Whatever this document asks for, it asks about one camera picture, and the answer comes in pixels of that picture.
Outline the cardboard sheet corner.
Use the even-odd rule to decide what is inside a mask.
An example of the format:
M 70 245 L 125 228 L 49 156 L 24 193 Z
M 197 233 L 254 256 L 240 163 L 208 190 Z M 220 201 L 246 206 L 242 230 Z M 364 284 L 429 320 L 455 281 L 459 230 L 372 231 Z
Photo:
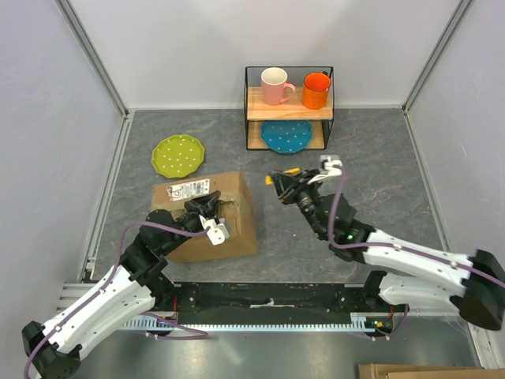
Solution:
M 360 364 L 357 371 L 368 379 L 505 379 L 504 369 L 483 367 Z

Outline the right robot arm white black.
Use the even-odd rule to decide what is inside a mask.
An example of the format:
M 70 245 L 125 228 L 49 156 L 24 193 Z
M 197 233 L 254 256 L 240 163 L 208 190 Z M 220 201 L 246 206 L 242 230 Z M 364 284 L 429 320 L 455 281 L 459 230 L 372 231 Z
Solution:
M 340 191 L 322 196 L 322 181 L 342 175 L 342 168 L 272 171 L 266 178 L 285 205 L 296 205 L 314 235 L 344 261 L 381 266 L 406 274 L 404 280 L 384 271 L 371 272 L 361 291 L 373 311 L 385 305 L 423 300 L 446 304 L 461 318 L 491 331 L 503 327 L 504 269 L 485 250 L 472 255 L 434 250 L 391 236 L 355 218 L 355 209 Z

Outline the orange mug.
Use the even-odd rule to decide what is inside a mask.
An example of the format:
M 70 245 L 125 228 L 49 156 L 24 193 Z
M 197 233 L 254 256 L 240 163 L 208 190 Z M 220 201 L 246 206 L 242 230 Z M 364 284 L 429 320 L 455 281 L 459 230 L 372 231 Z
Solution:
M 312 110 L 325 107 L 331 84 L 331 78 L 326 73 L 308 74 L 304 79 L 302 104 Z

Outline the brown cardboard express box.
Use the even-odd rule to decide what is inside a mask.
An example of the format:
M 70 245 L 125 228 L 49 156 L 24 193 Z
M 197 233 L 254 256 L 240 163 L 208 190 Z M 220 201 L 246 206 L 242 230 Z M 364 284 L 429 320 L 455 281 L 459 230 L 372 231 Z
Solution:
M 207 237 L 192 238 L 168 255 L 177 263 L 210 261 L 254 255 L 258 251 L 253 196 L 241 172 L 205 175 L 179 182 L 155 184 L 151 190 L 151 210 L 166 209 L 178 218 L 184 203 L 218 190 L 218 217 L 230 228 L 230 237 L 223 244 L 212 245 Z

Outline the blue dotted plate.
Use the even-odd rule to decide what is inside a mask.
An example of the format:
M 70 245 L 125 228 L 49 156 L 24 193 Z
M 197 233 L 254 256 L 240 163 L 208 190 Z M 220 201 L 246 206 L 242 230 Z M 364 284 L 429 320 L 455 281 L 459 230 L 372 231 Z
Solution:
M 261 124 L 260 138 L 274 152 L 294 154 L 309 146 L 312 126 L 308 121 L 266 121 Z

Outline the yellow utility knife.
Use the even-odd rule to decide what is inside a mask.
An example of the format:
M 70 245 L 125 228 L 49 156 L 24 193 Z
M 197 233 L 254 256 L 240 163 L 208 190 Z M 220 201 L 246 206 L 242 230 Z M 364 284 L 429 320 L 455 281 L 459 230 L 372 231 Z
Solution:
M 295 178 L 297 175 L 301 173 L 300 167 L 291 168 L 285 171 L 272 171 L 269 172 L 265 177 L 265 184 L 267 186 L 273 185 L 276 181 L 280 181 L 283 178 Z

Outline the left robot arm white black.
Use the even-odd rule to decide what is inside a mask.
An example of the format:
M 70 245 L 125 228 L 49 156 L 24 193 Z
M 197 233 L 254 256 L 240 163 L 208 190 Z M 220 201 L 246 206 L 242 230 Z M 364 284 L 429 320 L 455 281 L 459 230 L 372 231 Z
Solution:
M 163 275 L 167 256 L 191 238 L 207 237 L 213 245 L 229 237 L 226 221 L 218 217 L 220 191 L 184 204 L 173 217 L 156 209 L 135 222 L 138 233 L 129 246 L 120 245 L 107 274 L 71 306 L 43 323 L 22 329 L 27 361 L 24 377 L 35 370 L 41 378 L 69 378 L 104 339 L 137 315 L 166 310 L 174 285 Z

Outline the pink mug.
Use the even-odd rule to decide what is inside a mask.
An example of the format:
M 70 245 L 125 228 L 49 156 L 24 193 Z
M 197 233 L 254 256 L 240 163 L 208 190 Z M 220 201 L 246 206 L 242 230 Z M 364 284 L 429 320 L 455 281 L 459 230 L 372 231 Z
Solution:
M 264 102 L 270 106 L 277 106 L 291 99 L 296 88 L 288 83 L 287 72 L 279 67 L 266 68 L 261 73 L 261 88 Z

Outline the green dotted plate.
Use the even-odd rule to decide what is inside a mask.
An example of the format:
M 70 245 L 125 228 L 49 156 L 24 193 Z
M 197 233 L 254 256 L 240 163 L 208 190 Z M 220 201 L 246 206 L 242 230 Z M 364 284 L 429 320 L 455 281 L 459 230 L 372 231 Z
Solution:
M 177 134 L 161 140 L 151 157 L 151 165 L 157 174 L 166 178 L 184 178 L 203 163 L 205 149 L 197 138 Z

